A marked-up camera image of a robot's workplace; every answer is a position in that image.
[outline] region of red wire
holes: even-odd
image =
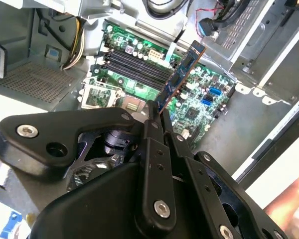
[[[212,11],[214,12],[214,15],[216,14],[216,11],[219,10],[219,9],[223,9],[224,7],[216,7],[215,8],[199,8],[199,9],[196,9],[196,20],[195,20],[195,28],[196,28],[196,33],[198,36],[200,36],[201,38],[204,38],[202,35],[199,34],[199,31],[198,31],[198,28],[197,28],[197,25],[198,25],[198,12],[199,11]]]

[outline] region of motherboard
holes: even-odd
[[[82,108],[96,108],[88,103],[97,102],[97,107],[121,107],[130,113],[140,113],[147,100],[156,98],[182,59],[177,51],[168,55],[165,48],[110,22],[104,28],[100,54],[92,77],[85,81],[89,92],[84,95],[89,100],[84,101]],[[98,91],[91,90],[91,86],[97,86]],[[199,144],[217,118],[227,114],[227,102],[235,91],[234,86],[230,78],[196,64],[169,101],[166,108],[173,129],[187,139],[191,149]],[[104,102],[106,96],[110,98],[107,89],[115,96],[108,103]]]

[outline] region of yellow wire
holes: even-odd
[[[75,50],[75,48],[77,46],[77,39],[79,37],[79,29],[80,29],[80,22],[79,22],[79,20],[77,18],[75,20],[76,20],[76,33],[75,33],[75,38],[74,38],[74,46],[73,46],[73,48],[71,50],[71,55],[74,53],[74,50]]]

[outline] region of chip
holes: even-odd
[[[170,82],[174,85],[175,83],[177,83],[179,81],[179,79],[180,79],[179,74],[175,73],[173,75],[173,77],[171,78]]]
[[[192,119],[196,118],[198,116],[198,114],[199,114],[199,111],[194,109],[193,107],[191,107],[188,109],[185,117],[192,120]]]
[[[186,59],[183,61],[183,65],[187,68],[190,66],[191,63],[194,62],[194,60],[195,60],[194,58],[192,58],[190,55],[188,55],[186,57]]]

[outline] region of metal panel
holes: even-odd
[[[225,70],[229,70],[272,6],[274,0],[252,0],[235,24],[219,30],[215,41],[211,37],[203,39],[209,48],[206,54]]]

